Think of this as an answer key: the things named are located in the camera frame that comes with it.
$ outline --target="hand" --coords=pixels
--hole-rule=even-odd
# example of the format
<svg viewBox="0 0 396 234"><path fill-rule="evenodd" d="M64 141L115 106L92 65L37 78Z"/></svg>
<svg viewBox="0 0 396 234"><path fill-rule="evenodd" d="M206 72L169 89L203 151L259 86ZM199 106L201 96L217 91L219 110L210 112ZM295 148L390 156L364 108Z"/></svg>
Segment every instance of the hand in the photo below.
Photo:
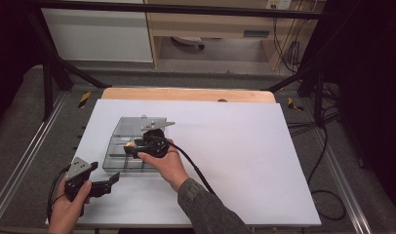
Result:
<svg viewBox="0 0 396 234"><path fill-rule="evenodd" d="M64 185L65 178L59 183L56 197L61 197L54 203L52 218L49 224L49 233L72 233L83 204L85 202L89 203L87 197L92 188L92 182L90 180L87 180L83 184L73 202L70 202L64 196Z"/></svg>
<svg viewBox="0 0 396 234"><path fill-rule="evenodd" d="M155 158L147 153L138 153L140 159L161 174L171 187L178 192L180 186L189 178L180 160L178 151L170 146L167 155L163 158Z"/></svg>

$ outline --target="transparent box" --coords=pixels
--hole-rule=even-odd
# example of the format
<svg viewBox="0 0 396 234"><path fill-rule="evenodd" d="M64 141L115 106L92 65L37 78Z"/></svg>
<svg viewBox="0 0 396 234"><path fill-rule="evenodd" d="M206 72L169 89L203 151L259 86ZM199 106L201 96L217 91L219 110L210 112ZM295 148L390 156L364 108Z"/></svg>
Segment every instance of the transparent box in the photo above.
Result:
<svg viewBox="0 0 396 234"><path fill-rule="evenodd" d="M144 164L141 159L127 155L123 146L135 138L143 137L142 127L153 122L166 122L163 117L122 117L110 138L103 161L107 173L158 173L155 168Z"/></svg>

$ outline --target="table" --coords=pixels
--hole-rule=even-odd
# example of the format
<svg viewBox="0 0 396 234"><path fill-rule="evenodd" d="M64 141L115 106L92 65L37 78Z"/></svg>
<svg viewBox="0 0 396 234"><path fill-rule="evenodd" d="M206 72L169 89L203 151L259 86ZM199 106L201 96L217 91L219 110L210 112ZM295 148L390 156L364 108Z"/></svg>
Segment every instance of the table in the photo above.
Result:
<svg viewBox="0 0 396 234"><path fill-rule="evenodd" d="M125 96L129 99L113 99ZM220 98L237 102L209 101ZM282 110L274 102L267 92L109 88L98 100L75 156L98 161L91 180L107 180L111 174L101 165L120 117L167 117L176 124L165 130L166 137L188 153L225 206L248 225L319 225ZM111 194L92 199L78 224L187 227L190 221L159 174L130 173L121 174Z"/></svg>

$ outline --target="sleeve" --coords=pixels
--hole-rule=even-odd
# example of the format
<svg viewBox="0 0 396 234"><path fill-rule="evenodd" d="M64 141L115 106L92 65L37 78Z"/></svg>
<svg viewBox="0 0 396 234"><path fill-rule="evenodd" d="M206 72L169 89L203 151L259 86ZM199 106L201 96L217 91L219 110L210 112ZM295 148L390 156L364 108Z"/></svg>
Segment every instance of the sleeve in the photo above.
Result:
<svg viewBox="0 0 396 234"><path fill-rule="evenodd" d="M179 188L178 204L191 220L195 234L254 234L236 213L193 178Z"/></svg>

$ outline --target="white surface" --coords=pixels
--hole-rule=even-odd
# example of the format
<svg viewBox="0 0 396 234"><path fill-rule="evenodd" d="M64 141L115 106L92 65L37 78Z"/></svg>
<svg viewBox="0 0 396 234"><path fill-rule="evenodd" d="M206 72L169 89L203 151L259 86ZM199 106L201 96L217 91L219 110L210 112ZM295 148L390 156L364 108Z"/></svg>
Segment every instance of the white surface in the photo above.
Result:
<svg viewBox="0 0 396 234"><path fill-rule="evenodd" d="M279 104L100 99L75 156L101 168L122 116L167 117L172 138L192 158L230 210L249 225L320 224ZM182 158L190 176L201 180ZM122 174L112 193L91 200L80 224L188 225L177 194L158 174Z"/></svg>
<svg viewBox="0 0 396 234"><path fill-rule="evenodd" d="M43 15L63 59L152 62L145 13L43 9Z"/></svg>

